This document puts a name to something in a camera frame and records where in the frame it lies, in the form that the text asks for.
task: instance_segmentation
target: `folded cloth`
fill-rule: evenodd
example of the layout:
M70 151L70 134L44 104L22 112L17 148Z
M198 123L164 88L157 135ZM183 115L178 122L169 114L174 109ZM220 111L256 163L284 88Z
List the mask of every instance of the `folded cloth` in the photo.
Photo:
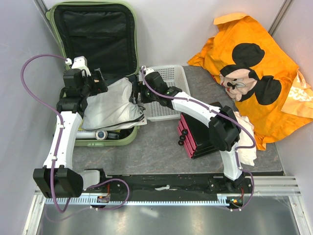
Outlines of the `folded cloth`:
M313 118L313 91L300 71L293 81L281 111L300 117Z
M143 112L138 105L129 102L131 94L132 83L122 78L109 85L108 92L88 97L81 128L116 130L142 124Z
M281 111L298 65L255 19L235 13L214 20L219 33L189 65L208 70L243 116L254 125L257 148L276 142L312 121Z
M235 117L239 124L241 124L252 136L254 126L250 123L247 116L241 116L239 112L234 112ZM241 131L239 135L238 146L252 146L252 139ZM240 148L238 149L238 156L241 163L254 166L253 160L256 159L256 147L254 148Z

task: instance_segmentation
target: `white cloth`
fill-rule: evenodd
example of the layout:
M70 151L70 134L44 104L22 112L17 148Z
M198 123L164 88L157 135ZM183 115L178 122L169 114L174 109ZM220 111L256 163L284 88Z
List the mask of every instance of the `white cloth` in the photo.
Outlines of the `white cloth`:
M88 97L82 129L117 130L144 124L141 109L129 102L131 94L132 83L124 77L109 85L108 92Z
M234 113L239 124L241 124L252 136L254 136L254 126L250 123L249 118L241 116L239 112ZM241 130L239 138L238 146L251 146L253 144L251 138L243 130ZM238 149L238 155L241 163L254 166L253 160L256 159L256 147L240 148Z

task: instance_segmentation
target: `laundry basket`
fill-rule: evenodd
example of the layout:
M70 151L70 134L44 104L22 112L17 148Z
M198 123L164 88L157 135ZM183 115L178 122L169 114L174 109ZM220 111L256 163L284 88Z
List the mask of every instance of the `laundry basket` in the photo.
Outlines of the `laundry basket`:
M171 87L175 86L190 95L184 69L180 65L165 65L150 67L158 71L166 84ZM180 112L161 106L158 102L152 102L144 105L145 117L150 121L164 121L179 119Z

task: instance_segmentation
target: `suitcase lid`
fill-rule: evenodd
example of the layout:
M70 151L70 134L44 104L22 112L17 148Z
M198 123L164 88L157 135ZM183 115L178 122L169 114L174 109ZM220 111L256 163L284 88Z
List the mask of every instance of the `suitcase lid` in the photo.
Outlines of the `suitcase lid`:
M90 72L100 68L105 80L138 73L135 16L127 4L62 2L46 17L65 58L85 56Z

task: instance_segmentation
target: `floor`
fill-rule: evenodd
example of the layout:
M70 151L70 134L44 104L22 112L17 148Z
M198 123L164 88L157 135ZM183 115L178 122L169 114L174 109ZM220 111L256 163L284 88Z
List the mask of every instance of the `floor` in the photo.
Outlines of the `floor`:
M205 103L220 102L236 109L224 89L199 67L184 67L191 96ZM135 140L126 146L76 147L73 169L103 168L107 174L215 173L223 171L219 152L191 160L177 144L178 120L148 122L141 126ZM255 166L243 165L253 172L282 171L275 144L258 151Z
M71 205L65 214L45 205L47 216L59 220L88 208ZM241 212L210 206L123 206L114 211L86 209L60 223L42 216L38 235L299 235L287 197L255 197Z

